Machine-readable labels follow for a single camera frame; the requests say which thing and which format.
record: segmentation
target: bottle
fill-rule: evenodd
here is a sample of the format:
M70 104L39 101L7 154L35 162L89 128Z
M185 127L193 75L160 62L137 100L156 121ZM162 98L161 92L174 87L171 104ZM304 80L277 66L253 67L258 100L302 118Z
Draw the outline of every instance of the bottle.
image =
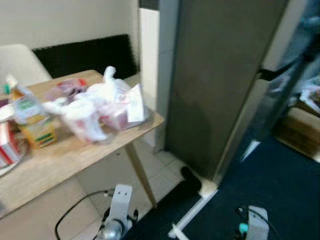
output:
M3 85L3 94L0 94L0 108L8 105L10 98L10 87L8 84Z
M42 148L57 140L51 118L33 93L8 75L14 120L31 147Z

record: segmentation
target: cable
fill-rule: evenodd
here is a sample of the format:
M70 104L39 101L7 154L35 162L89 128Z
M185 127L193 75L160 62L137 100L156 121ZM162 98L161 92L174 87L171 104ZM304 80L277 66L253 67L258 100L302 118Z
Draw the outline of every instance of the cable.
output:
M250 209L250 208L248 208L248 207L247 207L246 209L247 209L247 211L250 211L250 212L258 215L263 221L265 221L265 222L271 227L272 231L273 231L274 234L276 235L276 238L277 238L278 240L281 240L278 231L276 230L276 228L272 225L272 223L271 223L270 221L268 221L264 216L262 216L262 215L261 215L260 213L258 213L257 211L252 210L252 209Z
M58 227L59 224L61 223L61 221L72 211L72 209L74 209L80 202L82 202L84 199L92 196L92 195L96 195L96 194L108 194L108 196L113 195L114 189L110 189L110 190L101 190L101 191L95 191L92 192L86 196L84 196L83 198L81 198L79 201L77 201L72 207L70 207L63 215L62 217L59 219L59 221L56 223L56 225L54 226L54 234L55 234L55 238L57 240L61 240L59 234L58 234Z

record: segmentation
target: white wall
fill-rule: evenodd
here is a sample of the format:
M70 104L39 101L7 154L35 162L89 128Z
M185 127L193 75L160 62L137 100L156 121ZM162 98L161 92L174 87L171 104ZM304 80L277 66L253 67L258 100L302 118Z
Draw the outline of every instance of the white wall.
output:
M0 0L0 45L29 48L129 34L138 59L138 0Z
M140 8L140 39L141 39L141 82L143 85L144 103L152 110L157 110L157 82L159 55L159 21L158 10ZM155 131L147 133L144 140L156 146Z
M159 0L159 11L140 9L144 101L165 119L164 124L144 137L155 151L165 145L178 12L179 0Z

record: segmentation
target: table leg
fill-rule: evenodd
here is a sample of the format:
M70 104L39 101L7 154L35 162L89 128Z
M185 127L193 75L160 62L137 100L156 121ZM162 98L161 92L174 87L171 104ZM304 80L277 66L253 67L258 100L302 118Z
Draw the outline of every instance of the table leg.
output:
M145 170L139 160L139 157L137 155L137 152L136 152L136 149L135 149L133 143L132 142L129 143L124 148L125 148L126 153L128 154L128 157L133 165L135 173L137 174L137 176L140 180L140 183L142 184L150 202L152 203L152 206L156 209L157 202L156 202L155 196L152 192L147 175L146 175Z

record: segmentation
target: paper tag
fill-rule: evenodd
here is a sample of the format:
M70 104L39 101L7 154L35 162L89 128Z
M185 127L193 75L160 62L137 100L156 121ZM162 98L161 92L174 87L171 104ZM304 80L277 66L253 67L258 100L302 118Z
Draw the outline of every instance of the paper tag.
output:
M130 91L126 93L117 93L115 95L115 104L129 104L130 103Z
M128 94L130 96L130 103L126 106L128 123L144 121L144 103L140 84L135 85Z

